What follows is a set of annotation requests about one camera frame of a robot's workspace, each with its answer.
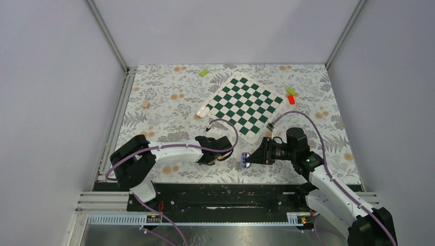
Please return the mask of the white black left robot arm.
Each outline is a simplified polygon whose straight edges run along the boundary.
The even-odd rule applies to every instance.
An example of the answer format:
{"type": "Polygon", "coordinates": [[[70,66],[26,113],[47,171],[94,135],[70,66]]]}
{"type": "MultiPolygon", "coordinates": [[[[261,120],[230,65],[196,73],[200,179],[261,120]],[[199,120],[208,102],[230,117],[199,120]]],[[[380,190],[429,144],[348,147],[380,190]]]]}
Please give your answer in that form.
{"type": "Polygon", "coordinates": [[[148,174],[156,164],[188,162],[212,166],[220,156],[231,153],[233,149],[234,145],[226,136],[152,142],[144,135],[137,135],[110,155],[112,166],[106,179],[116,181],[121,191],[132,192],[144,209],[152,211],[159,205],[159,197],[148,174]]]}

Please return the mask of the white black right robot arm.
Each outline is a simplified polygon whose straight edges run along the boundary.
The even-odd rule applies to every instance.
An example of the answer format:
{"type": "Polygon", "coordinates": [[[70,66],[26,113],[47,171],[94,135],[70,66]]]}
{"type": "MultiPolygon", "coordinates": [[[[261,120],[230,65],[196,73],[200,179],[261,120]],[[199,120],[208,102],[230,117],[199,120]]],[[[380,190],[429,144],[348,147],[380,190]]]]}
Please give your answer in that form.
{"type": "Polygon", "coordinates": [[[391,213],[375,208],[336,176],[326,171],[325,160],[311,151],[301,128],[289,128],[286,142],[264,137],[252,153],[242,153],[243,167],[290,161],[306,179],[292,199],[297,209],[312,209],[328,220],[346,238],[348,245],[397,245],[391,213]]]}

